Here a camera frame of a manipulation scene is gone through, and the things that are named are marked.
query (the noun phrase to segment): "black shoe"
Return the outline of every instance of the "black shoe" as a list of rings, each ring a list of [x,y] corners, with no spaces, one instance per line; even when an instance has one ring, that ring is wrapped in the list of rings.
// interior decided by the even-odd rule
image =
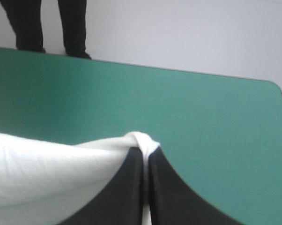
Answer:
[[[67,54],[68,56],[92,60],[90,55],[86,52]]]

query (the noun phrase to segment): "white wall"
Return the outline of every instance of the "white wall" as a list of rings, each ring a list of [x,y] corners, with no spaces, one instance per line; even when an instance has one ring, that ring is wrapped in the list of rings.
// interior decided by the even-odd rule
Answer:
[[[43,0],[45,48],[63,53],[56,0]],[[14,47],[0,7],[0,46]],[[88,0],[94,59],[271,80],[282,88],[282,0]]]

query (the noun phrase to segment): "fabric fold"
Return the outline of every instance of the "fabric fold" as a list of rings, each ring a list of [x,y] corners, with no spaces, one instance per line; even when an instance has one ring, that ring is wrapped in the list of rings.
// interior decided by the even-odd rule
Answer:
[[[130,132],[75,146],[0,134],[0,225],[54,225],[91,201],[139,147],[159,143]]]

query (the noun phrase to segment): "leg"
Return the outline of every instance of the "leg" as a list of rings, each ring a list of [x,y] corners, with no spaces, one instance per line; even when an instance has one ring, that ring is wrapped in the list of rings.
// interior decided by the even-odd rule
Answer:
[[[86,50],[87,0],[58,0],[58,3],[66,53],[79,57]]]
[[[41,0],[0,0],[16,34],[19,50],[44,52],[41,30]]]

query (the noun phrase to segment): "green tabletop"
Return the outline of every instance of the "green tabletop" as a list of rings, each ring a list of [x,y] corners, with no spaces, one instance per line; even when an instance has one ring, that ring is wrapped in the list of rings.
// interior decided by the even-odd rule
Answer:
[[[76,144],[141,131],[211,204],[282,225],[282,93],[267,81],[0,49],[0,132]]]

